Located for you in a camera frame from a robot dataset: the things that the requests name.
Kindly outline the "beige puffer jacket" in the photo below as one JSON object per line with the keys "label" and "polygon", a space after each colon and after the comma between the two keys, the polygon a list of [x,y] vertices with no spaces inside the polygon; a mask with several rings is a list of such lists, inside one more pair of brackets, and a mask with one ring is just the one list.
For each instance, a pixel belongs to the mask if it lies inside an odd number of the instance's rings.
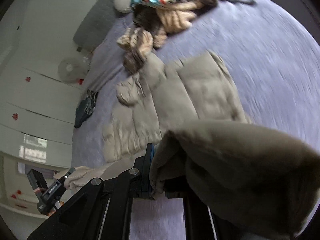
{"label": "beige puffer jacket", "polygon": [[153,143],[148,176],[155,193],[185,176],[214,214],[260,236],[292,239],[305,229],[319,201],[319,155],[252,124],[219,55],[164,64],[151,53],[116,91],[119,102],[103,130],[106,164],[77,167],[68,189],[118,175]]}

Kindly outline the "dark teal folded garment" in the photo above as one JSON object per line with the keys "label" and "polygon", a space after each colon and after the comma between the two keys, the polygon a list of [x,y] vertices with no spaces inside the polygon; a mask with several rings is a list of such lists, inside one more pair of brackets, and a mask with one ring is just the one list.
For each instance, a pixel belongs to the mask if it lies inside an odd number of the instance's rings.
{"label": "dark teal folded garment", "polygon": [[74,128],[80,128],[81,125],[93,114],[99,92],[87,90],[86,96],[80,101],[75,111]]}

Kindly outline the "white drawer cabinet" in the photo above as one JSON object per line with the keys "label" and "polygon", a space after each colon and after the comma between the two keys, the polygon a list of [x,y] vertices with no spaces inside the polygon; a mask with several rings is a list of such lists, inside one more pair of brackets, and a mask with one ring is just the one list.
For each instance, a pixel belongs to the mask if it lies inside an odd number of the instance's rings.
{"label": "white drawer cabinet", "polygon": [[41,217],[27,170],[53,181],[69,168],[75,107],[80,87],[66,85],[17,63],[1,64],[1,206]]}

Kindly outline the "white desk fan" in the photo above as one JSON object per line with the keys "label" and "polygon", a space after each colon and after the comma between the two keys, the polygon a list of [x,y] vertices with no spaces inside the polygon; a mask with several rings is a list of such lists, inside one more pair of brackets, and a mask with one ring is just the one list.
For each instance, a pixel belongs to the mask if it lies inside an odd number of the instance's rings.
{"label": "white desk fan", "polygon": [[58,65],[57,73],[62,82],[76,83],[87,75],[87,68],[79,60],[69,57]]}

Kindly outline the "grey padded headboard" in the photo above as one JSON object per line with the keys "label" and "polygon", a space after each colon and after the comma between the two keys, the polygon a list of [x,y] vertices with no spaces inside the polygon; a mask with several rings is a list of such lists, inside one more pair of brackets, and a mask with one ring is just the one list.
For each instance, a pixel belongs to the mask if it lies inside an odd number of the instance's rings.
{"label": "grey padded headboard", "polygon": [[76,51],[93,51],[114,25],[117,18],[123,16],[113,5],[114,0],[97,0],[79,25],[73,41]]}

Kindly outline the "lavender bed blanket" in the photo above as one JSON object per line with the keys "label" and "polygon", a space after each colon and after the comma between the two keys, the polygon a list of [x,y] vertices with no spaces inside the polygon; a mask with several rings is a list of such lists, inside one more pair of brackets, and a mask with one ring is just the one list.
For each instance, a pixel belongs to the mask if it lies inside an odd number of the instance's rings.
{"label": "lavender bed blanket", "polygon": [[[192,26],[153,52],[164,64],[209,51],[219,55],[251,122],[288,133],[319,149],[319,45],[287,11],[270,0],[222,2],[202,9]],[[116,86],[132,76],[118,38],[133,26],[121,16],[95,48],[84,92],[99,92],[93,114],[73,133],[72,164],[106,164],[103,130],[118,104]]]}

